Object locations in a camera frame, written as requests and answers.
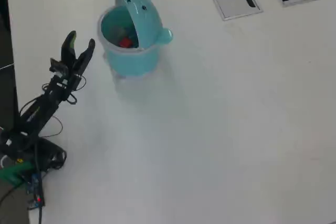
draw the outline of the white table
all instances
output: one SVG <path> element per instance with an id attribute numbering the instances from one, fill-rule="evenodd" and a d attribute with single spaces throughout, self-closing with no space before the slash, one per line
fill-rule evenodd
<path id="1" fill-rule="evenodd" d="M 113 81 L 97 41 L 78 104 L 57 112 L 68 159 L 45 179 L 43 223 L 336 220 L 335 0 L 258 1 L 223 22 L 212 0 L 153 0 L 175 37 L 140 81 Z M 113 4 L 9 0 L 20 106 L 65 36 L 82 52 Z"/>

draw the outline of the wire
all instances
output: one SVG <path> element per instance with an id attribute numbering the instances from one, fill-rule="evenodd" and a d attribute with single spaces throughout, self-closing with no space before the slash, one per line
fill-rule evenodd
<path id="1" fill-rule="evenodd" d="M 77 103 L 77 98 L 72 93 L 70 93 L 70 96 L 73 97 L 73 101 L 70 101 L 68 99 L 67 102 L 70 103 L 71 105 L 75 105 Z"/>
<path id="2" fill-rule="evenodd" d="M 19 115 L 21 115 L 21 113 L 22 113 L 22 110 L 25 108 L 25 107 L 27 107 L 29 104 L 31 104 L 32 102 L 35 102 L 38 98 L 40 98 L 41 96 L 39 96 L 39 97 L 35 97 L 34 99 L 31 99 L 29 102 L 27 102 L 25 105 L 23 105 L 22 106 L 22 108 L 20 109 L 20 111 L 19 111 Z"/>
<path id="3" fill-rule="evenodd" d="M 80 87 L 79 89 L 76 89 L 75 91 L 81 90 L 86 85 L 86 78 L 84 76 L 81 76 L 81 78 L 83 78 L 85 82 L 82 87 Z"/>
<path id="4" fill-rule="evenodd" d="M 2 158 L 0 159 L 0 166 L 1 166 L 2 169 L 4 168 L 4 160 L 6 158 L 8 158 L 8 156 L 7 155 L 3 155 Z"/>
<path id="5" fill-rule="evenodd" d="M 24 184 L 24 181 L 22 181 L 21 183 L 17 184 L 16 186 L 14 186 L 12 189 L 10 189 L 8 192 L 6 192 L 4 194 L 4 196 L 2 196 L 2 198 L 0 199 L 0 206 L 2 205 L 2 203 L 5 201 L 5 199 L 11 195 L 17 188 L 19 188 L 21 185 Z"/>
<path id="6" fill-rule="evenodd" d="M 37 179 L 38 179 L 38 190 L 39 190 L 39 196 L 41 201 L 39 202 L 39 210 L 38 210 L 38 223 L 41 224 L 42 223 L 42 206 L 44 204 L 44 195 L 43 195 L 43 186 L 42 186 L 42 178 L 41 178 L 41 171 L 40 171 L 40 167 L 38 164 L 38 152 L 37 152 L 37 143 L 38 141 L 35 142 L 35 166 L 36 166 L 36 173 L 37 173 Z"/>
<path id="7" fill-rule="evenodd" d="M 3 70 L 3 69 L 5 69 L 5 68 L 11 67 L 11 66 L 14 66 L 14 63 L 12 63 L 12 64 L 9 64 L 9 65 L 6 65 L 6 66 L 4 66 L 4 67 L 0 68 L 0 71 L 1 71 L 1 70 Z"/>
<path id="8" fill-rule="evenodd" d="M 59 132 L 56 133 L 56 134 L 52 134 L 52 135 L 48 135 L 48 136 L 40 136 L 40 137 L 44 137 L 44 138 L 46 138 L 46 137 L 51 137 L 51 136 L 57 136 L 57 135 L 61 134 L 61 132 L 63 131 L 63 124 L 62 124 L 61 120 L 58 119 L 55 115 L 52 115 L 51 117 L 52 117 L 52 118 L 55 118 L 55 119 L 59 122 L 59 124 L 61 125 L 61 129 L 60 129 Z"/>

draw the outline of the teal bucket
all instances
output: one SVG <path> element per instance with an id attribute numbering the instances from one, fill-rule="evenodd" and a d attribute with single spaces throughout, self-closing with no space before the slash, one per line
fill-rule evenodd
<path id="1" fill-rule="evenodd" d="M 111 68 L 123 77 L 153 71 L 159 47 L 173 39 L 151 0 L 115 0 L 99 19 L 98 37 Z"/>

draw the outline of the robotic arm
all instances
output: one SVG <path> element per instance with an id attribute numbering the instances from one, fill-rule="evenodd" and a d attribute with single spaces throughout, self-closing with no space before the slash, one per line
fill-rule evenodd
<path id="1" fill-rule="evenodd" d="M 44 94 L 31 100 L 31 106 L 19 115 L 11 130 L 0 135 L 0 152 L 17 162 L 23 169 L 5 168 L 0 172 L 1 178 L 6 178 L 14 186 L 27 183 L 28 186 L 37 181 L 38 187 L 34 198 L 39 207 L 44 206 L 41 172 L 49 169 L 60 169 L 65 160 L 66 152 L 39 133 L 57 111 L 63 101 L 75 104 L 77 99 L 68 99 L 76 91 L 82 75 L 87 68 L 95 47 L 91 39 L 86 51 L 76 58 L 73 48 L 76 32 L 72 31 L 65 39 L 61 48 L 61 60 L 51 58 L 50 71 L 55 73 L 44 89 Z"/>

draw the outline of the dark floor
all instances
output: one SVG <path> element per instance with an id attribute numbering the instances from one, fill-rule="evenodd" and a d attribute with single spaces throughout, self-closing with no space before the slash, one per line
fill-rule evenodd
<path id="1" fill-rule="evenodd" d="M 3 68 L 13 64 L 12 41 L 6 13 L 7 0 L 0 1 L 0 10 L 0 127 L 7 129 L 12 127 L 14 111 L 17 110 L 14 66 Z M 11 187 L 0 180 L 0 197 Z M 3 202 L 0 207 L 0 224 L 29 224 L 24 188 L 18 189 Z"/>

